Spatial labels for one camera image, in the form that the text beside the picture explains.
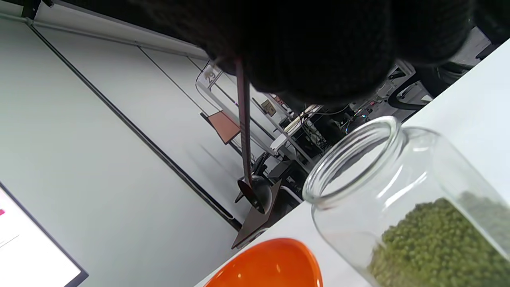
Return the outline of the person's right hand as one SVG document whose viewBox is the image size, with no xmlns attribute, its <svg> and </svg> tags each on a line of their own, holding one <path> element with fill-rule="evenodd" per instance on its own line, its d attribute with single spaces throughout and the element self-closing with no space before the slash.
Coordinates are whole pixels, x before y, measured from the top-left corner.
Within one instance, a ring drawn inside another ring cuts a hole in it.
<svg viewBox="0 0 510 287">
<path fill-rule="evenodd" d="M 473 0 L 134 0 L 260 92 L 335 105 L 371 95 L 397 60 L 430 67 L 465 43 Z"/>
</svg>

